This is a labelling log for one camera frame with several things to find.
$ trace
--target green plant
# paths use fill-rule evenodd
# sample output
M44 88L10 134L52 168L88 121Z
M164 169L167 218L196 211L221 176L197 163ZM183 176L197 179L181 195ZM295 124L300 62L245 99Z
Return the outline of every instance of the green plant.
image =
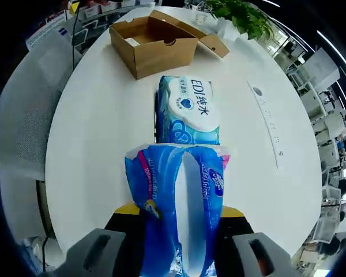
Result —
M266 16L242 0L207 0L213 7L215 17L231 20L238 31L247 33L249 39L259 39L262 36L268 40L274 36Z

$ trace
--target plastic packaging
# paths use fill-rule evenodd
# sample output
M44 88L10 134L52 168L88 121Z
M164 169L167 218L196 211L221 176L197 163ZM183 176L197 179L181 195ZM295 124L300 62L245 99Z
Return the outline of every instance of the plastic packaging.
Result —
M149 213L142 276L205 276L223 205L228 151L220 146L155 144L127 154L135 203Z
M163 76L157 95L157 132L158 143L219 145L219 113L211 82Z

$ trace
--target wet wipes package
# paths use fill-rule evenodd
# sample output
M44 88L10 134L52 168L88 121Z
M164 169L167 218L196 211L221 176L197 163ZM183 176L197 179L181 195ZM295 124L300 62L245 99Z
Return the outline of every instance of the wet wipes package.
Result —
M163 76L156 114L158 143L219 145L219 113L210 81Z
M213 276L226 147L154 144L125 158L132 197L147 213L141 276Z

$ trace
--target blue tissue package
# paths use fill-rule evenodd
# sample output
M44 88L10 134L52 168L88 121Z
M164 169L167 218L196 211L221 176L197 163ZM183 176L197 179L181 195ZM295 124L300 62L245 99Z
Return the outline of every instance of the blue tissue package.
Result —
M223 171L229 155L209 147L150 145L135 158L125 158L126 175L134 202L147 211L145 255L141 275L187 276L182 264L175 211L175 181L185 152L200 167L205 212L206 254L200 276L212 276L216 229L223 205Z
M219 145L219 113L210 81L163 76L156 114L158 143Z

